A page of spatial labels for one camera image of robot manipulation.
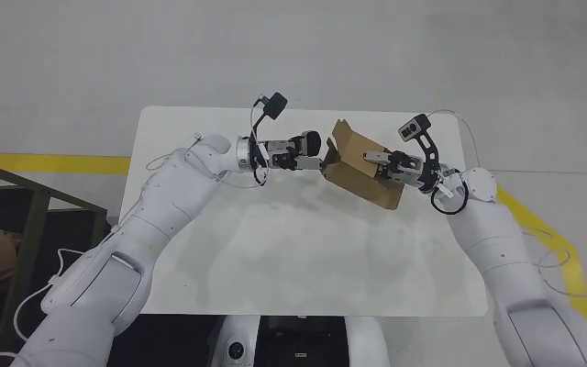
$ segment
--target yellow floor line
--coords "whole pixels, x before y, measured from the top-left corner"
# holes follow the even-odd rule
[[[585,284],[581,267],[581,257],[577,248],[501,187],[497,189],[497,199],[510,208],[515,220],[521,226],[528,228],[549,250],[555,251],[559,261],[565,261],[567,256],[570,256],[569,261],[561,266],[562,276],[567,288],[566,292],[572,295],[587,294],[587,285]],[[569,297],[569,301],[573,308],[587,318],[587,298]]]
[[[128,174],[129,157],[0,154],[0,169],[20,172]]]
[[[0,169],[17,172],[127,174],[129,166],[129,157],[0,154]],[[556,251],[560,261],[565,261],[567,258],[562,250],[569,252],[570,260],[561,267],[567,292],[577,295],[586,294],[587,285],[579,251],[503,188],[498,188],[497,197],[500,202],[510,208],[520,225],[529,228],[549,250]],[[570,305],[587,318],[587,298],[570,297]]]

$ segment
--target table surface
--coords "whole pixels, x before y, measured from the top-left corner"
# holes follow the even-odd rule
[[[326,139],[339,118],[390,150],[422,156],[397,129],[414,113],[286,109],[259,127],[259,139],[312,129]],[[464,169],[458,121],[431,118],[440,160]],[[145,108],[122,212],[150,176],[149,161],[195,132],[248,135],[249,109]],[[254,184],[233,174],[233,184]],[[482,316],[481,276],[429,197],[405,187],[384,210],[327,182],[319,172],[271,170],[262,188],[224,185],[203,214],[172,239],[155,266],[143,313],[217,315]]]

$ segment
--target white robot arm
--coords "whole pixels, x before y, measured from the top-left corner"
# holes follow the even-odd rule
[[[260,101],[272,107],[273,98]],[[282,107],[269,113],[265,109],[275,118]],[[220,135],[196,135],[188,148],[167,157],[143,185],[127,220],[62,276],[50,280],[52,287],[41,302],[47,316],[12,365],[105,366],[113,337],[133,322],[147,302],[161,252],[200,215],[230,173],[254,172],[258,166],[320,169],[315,156],[321,141],[316,132],[259,143],[252,135],[232,141]]]
[[[548,296],[536,266],[528,259],[523,233],[509,209],[495,200],[497,185],[483,168],[466,172],[438,163],[427,134],[426,115],[398,132],[415,139],[426,160],[401,151],[367,151],[383,178],[431,194],[432,205],[448,215],[455,239],[475,264],[495,301],[493,324],[505,356],[514,366],[584,366],[587,328],[581,315]],[[438,199],[444,210],[434,202]]]

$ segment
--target cardboard box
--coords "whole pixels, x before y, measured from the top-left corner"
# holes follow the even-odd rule
[[[332,136],[337,146],[328,138],[328,153],[322,169],[324,178],[384,209],[396,209],[404,185],[378,178],[377,164],[363,159],[367,150],[388,150],[353,131],[346,120],[337,121]]]

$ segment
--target gray floor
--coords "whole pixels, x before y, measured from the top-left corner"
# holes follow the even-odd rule
[[[291,108],[451,108],[481,164],[587,253],[585,65],[583,0],[4,1],[0,152],[129,155],[145,106],[275,90]],[[119,210],[124,178],[69,178],[39,179]],[[491,317],[384,324],[396,365],[504,364]]]

